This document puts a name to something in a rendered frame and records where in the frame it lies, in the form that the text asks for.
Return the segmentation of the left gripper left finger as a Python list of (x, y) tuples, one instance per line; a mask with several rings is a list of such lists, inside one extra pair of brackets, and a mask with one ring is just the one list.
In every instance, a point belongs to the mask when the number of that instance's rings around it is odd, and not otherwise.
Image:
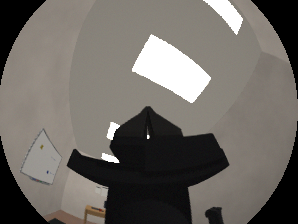
[(145, 107), (137, 116), (132, 117), (132, 119), (114, 129), (114, 136), (142, 137), (142, 139), (148, 139), (148, 107)]

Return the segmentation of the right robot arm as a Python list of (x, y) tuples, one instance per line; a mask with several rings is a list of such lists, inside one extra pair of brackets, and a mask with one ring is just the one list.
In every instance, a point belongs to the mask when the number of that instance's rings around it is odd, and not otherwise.
[(212, 209), (206, 210), (205, 217), (209, 218), (209, 224), (223, 224), (221, 209), (218, 206), (213, 206)]

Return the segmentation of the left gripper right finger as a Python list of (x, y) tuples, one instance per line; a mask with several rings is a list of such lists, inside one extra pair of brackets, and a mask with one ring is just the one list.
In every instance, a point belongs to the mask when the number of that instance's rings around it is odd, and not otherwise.
[(170, 123), (170, 121), (158, 115), (158, 113), (154, 112), (150, 107), (148, 107), (148, 119), (149, 139), (154, 139), (154, 137), (184, 136), (182, 135), (181, 128), (178, 128), (177, 125)]

